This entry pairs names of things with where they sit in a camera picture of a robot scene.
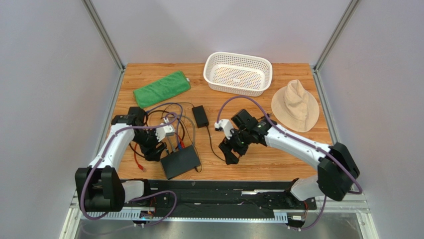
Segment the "black network switch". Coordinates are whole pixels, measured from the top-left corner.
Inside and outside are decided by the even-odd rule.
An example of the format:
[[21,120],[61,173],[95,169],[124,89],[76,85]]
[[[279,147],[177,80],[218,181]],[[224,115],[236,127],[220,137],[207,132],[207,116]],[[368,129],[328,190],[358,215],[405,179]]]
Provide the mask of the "black network switch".
[[196,148],[190,145],[160,160],[166,179],[171,180],[201,165]]

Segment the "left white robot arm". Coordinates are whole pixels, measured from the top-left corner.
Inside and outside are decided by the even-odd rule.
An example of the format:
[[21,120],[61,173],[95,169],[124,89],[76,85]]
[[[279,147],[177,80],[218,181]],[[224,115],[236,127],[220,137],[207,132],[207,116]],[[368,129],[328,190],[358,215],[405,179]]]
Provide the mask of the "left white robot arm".
[[111,121],[109,135],[89,166],[78,168],[75,182],[80,208],[88,212],[119,212],[124,204],[138,201],[150,193],[148,180],[133,179],[125,182],[118,176],[118,168],[131,142],[139,145],[144,158],[159,161],[166,148],[163,139],[175,134],[169,121],[148,126],[147,112],[130,107],[125,115],[116,115]]

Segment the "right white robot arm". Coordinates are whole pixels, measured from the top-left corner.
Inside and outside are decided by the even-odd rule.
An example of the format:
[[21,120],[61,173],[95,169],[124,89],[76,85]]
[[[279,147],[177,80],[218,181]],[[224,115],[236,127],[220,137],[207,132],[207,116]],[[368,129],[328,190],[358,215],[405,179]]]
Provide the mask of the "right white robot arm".
[[342,201],[360,175],[346,145],[310,140],[285,129],[268,116],[256,119],[242,109],[231,119],[218,120],[214,127],[225,134],[218,147],[228,165],[237,164],[254,143],[289,153],[316,170],[316,175],[309,178],[294,179],[285,190],[289,197],[299,201],[317,196]]

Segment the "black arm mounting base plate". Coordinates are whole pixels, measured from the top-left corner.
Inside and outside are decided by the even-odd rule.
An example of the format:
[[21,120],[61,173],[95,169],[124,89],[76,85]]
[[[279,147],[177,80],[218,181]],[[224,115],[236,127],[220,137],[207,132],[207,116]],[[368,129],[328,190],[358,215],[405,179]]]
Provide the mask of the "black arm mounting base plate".
[[317,209],[314,198],[289,200],[284,192],[288,181],[150,180],[149,184],[149,194],[167,193],[125,206],[155,209],[154,215],[162,217],[175,204],[172,218],[213,219],[270,219],[275,210]]

